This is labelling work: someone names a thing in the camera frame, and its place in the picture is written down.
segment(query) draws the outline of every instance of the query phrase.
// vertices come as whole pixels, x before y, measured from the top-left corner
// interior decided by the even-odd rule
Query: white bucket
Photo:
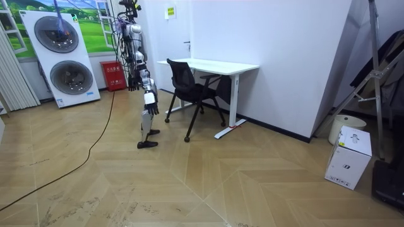
[[[348,115],[337,115],[334,119],[333,125],[331,126],[330,135],[328,136],[328,142],[330,142],[330,144],[334,145],[343,125],[354,129],[363,130],[366,126],[366,122]]]

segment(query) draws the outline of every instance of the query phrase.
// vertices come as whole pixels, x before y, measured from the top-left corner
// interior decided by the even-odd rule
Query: washing machine drum
[[[61,92],[79,95],[91,88],[93,76],[90,70],[80,62],[62,61],[50,71],[52,84]]]
[[[76,30],[67,21],[62,20],[62,29],[59,27],[56,16],[45,16],[35,24],[35,36],[47,49],[57,53],[74,51],[78,45]]]

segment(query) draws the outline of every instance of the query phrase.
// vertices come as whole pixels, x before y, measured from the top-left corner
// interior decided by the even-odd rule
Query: window
[[[26,51],[27,47],[14,20],[15,15],[10,11],[6,0],[0,0],[0,3],[0,24],[5,34],[8,36],[14,53],[18,54]]]
[[[112,35],[112,20],[114,18],[110,15],[108,0],[95,0],[95,5],[97,6],[98,18],[101,22],[105,43],[107,47],[115,48],[116,38]]]

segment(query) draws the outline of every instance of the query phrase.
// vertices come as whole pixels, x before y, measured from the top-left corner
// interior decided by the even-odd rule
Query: black office chair
[[[211,78],[220,77],[220,75],[207,75],[201,76],[202,79],[205,79],[205,85],[195,83],[194,75],[191,72],[191,69],[186,62],[174,62],[170,59],[167,59],[167,62],[170,64],[172,70],[172,84],[174,85],[175,91],[174,96],[172,97],[169,112],[167,114],[167,118],[165,119],[165,123],[170,122],[170,114],[172,110],[172,106],[174,104],[175,98],[189,102],[189,103],[197,103],[196,110],[194,116],[192,117],[191,124],[189,125],[189,129],[187,135],[184,138],[185,142],[189,142],[189,135],[192,131],[192,127],[194,126],[195,118],[201,109],[201,114],[203,114],[202,101],[207,99],[212,99],[215,102],[216,108],[219,112],[220,118],[222,118],[222,127],[226,125],[225,118],[220,111],[219,104],[216,100],[216,91],[209,88],[209,81]]]

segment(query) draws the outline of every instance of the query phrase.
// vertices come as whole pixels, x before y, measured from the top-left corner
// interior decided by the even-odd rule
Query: chair backrest
[[[167,59],[172,70],[172,85],[181,92],[188,92],[195,86],[194,75],[186,62]]]

